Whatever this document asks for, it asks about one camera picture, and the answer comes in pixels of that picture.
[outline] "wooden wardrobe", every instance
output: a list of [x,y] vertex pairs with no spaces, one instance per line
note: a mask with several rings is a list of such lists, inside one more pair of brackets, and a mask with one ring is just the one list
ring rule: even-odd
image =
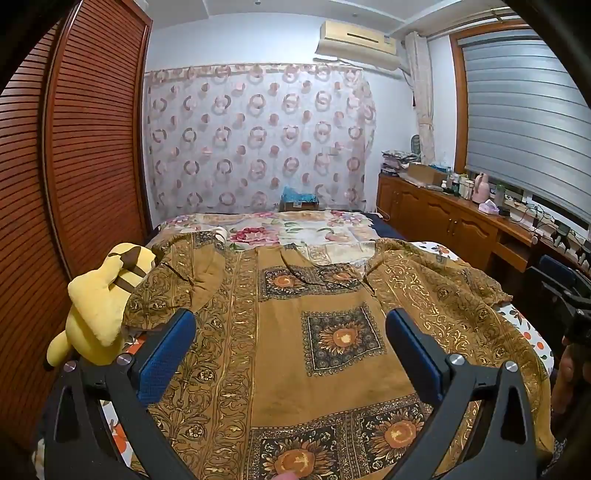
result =
[[30,447],[55,378],[67,284],[147,215],[141,104],[152,21],[133,0],[82,0],[0,95],[0,429]]

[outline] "air conditioner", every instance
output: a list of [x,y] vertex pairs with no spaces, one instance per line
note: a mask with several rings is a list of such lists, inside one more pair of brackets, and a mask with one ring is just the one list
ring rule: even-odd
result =
[[358,61],[387,70],[400,67],[393,38],[355,25],[327,20],[320,28],[318,55]]

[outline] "wooden cabinet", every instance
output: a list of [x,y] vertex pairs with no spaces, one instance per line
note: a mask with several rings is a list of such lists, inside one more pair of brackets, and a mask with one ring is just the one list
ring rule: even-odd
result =
[[474,268],[485,270],[496,242],[497,229],[475,215],[458,210],[450,231],[452,238],[448,247]]
[[386,222],[390,223],[392,216],[392,201],[394,199],[394,185],[390,181],[380,181],[378,187],[378,212],[384,215]]
[[437,242],[451,248],[451,228],[456,212],[452,205],[442,202],[435,197],[426,198],[423,222],[424,238],[426,242]]
[[503,228],[479,213],[472,202],[395,177],[380,177],[378,206],[407,241],[437,242],[481,270],[486,269],[499,228]]
[[398,194],[397,222],[394,227],[409,242],[418,242],[423,240],[424,223],[424,198],[420,189],[414,185],[401,184]]

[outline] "metal screw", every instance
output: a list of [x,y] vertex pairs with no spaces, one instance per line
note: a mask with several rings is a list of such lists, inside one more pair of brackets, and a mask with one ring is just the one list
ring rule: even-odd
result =
[[64,364],[64,372],[73,372],[76,369],[76,360],[69,360]]
[[517,372],[519,370],[519,367],[517,366],[517,364],[511,360],[509,360],[506,364],[505,364],[505,368],[509,371],[509,372]]
[[117,365],[129,365],[131,363],[131,353],[122,353],[117,357]]
[[462,357],[459,353],[452,353],[449,356],[449,361],[454,365],[463,365],[466,363],[466,359]]

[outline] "blue gripper pad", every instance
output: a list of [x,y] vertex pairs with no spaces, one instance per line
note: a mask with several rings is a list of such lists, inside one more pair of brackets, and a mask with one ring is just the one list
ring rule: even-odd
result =
[[162,399],[170,380],[195,339],[195,316],[189,310],[183,310],[180,317],[174,317],[176,315],[170,320],[175,320],[174,324],[164,334],[139,372],[138,399],[144,407],[158,403]]
[[423,403],[438,406],[443,401],[442,373],[423,343],[444,356],[443,349],[434,338],[422,333],[403,309],[388,313],[386,335],[418,397]]

